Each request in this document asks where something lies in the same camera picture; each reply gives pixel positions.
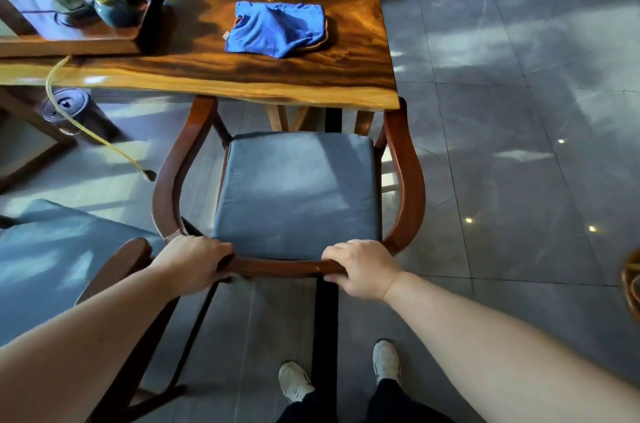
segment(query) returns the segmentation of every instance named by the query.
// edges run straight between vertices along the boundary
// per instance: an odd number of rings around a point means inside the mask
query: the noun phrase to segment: bucket lid
[[[89,92],[76,87],[59,89],[53,93],[53,96],[60,108],[69,116],[77,115],[84,110],[87,103],[89,103]],[[42,107],[42,117],[50,123],[65,121],[65,118],[56,110],[51,100],[47,100],[46,103],[44,103]]]

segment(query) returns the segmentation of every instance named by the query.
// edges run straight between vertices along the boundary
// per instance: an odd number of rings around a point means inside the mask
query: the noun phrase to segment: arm
[[[179,236],[155,261],[0,347],[6,423],[84,423],[163,307],[216,281],[229,243]]]
[[[375,241],[329,247],[348,294],[385,301],[490,423],[631,422],[640,390],[513,317],[403,272]]]

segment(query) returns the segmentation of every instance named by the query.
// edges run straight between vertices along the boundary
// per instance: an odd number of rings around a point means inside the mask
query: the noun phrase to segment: black pants
[[[314,391],[291,403],[276,423],[337,423]],[[364,423],[453,423],[442,413],[412,400],[393,379],[382,379],[369,401]]]

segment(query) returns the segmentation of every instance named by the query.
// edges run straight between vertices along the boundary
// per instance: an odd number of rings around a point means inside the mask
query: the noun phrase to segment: right hand
[[[161,275],[172,298],[180,297],[204,290],[228,276],[216,269],[220,260],[233,252],[230,242],[204,236],[176,236],[146,269]]]
[[[339,242],[325,249],[322,258],[335,260],[347,270],[347,275],[328,274],[325,281],[337,283],[357,298],[384,300],[397,276],[403,272],[378,241],[352,239]]]

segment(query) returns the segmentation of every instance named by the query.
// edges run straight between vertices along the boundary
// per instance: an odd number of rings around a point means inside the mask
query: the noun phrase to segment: white sneaker
[[[378,384],[382,379],[393,379],[400,384],[400,358],[388,340],[380,340],[373,346],[373,370]]]
[[[280,366],[278,380],[282,393],[290,403],[302,401],[307,394],[316,390],[305,370],[293,361]]]

